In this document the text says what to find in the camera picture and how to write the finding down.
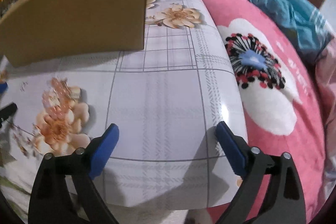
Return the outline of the floral white table mat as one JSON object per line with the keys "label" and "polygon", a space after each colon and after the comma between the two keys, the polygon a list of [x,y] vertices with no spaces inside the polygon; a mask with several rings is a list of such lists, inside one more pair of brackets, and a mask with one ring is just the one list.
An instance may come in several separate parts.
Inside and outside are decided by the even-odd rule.
{"label": "floral white table mat", "polygon": [[42,94],[51,79],[78,86],[88,117],[79,140],[101,136],[116,124],[120,137],[96,186],[106,203],[146,209],[203,209],[229,203],[238,190],[214,129],[225,121],[236,134],[247,130],[234,73],[222,38],[202,0],[156,0],[157,11],[193,8],[193,28],[146,26],[144,48],[95,53],[13,68],[1,105],[18,111],[1,131],[1,146],[13,157],[1,175],[18,189],[8,196],[23,210],[48,145],[38,130]]}

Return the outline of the brown cardboard box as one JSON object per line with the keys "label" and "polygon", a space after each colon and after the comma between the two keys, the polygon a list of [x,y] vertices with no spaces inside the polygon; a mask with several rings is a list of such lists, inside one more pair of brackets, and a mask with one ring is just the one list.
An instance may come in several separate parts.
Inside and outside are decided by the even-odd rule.
{"label": "brown cardboard box", "polygon": [[18,0],[1,19],[1,54],[14,67],[144,48],[146,0]]}

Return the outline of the pink floral blanket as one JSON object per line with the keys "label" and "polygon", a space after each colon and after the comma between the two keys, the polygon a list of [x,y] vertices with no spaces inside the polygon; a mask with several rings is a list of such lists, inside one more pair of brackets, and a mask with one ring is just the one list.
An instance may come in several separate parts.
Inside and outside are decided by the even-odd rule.
{"label": "pink floral blanket", "polygon": [[315,83],[287,37],[250,1],[202,1],[234,70],[248,142],[270,155],[292,155],[311,221],[325,201],[325,130]]}

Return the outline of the blue patterned quilt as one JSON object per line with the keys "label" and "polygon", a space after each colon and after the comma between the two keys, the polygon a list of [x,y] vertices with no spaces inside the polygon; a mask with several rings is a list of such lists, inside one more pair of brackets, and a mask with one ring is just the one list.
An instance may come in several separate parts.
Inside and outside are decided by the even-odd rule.
{"label": "blue patterned quilt", "polygon": [[308,0],[248,0],[278,26],[302,61],[314,64],[334,31]]}

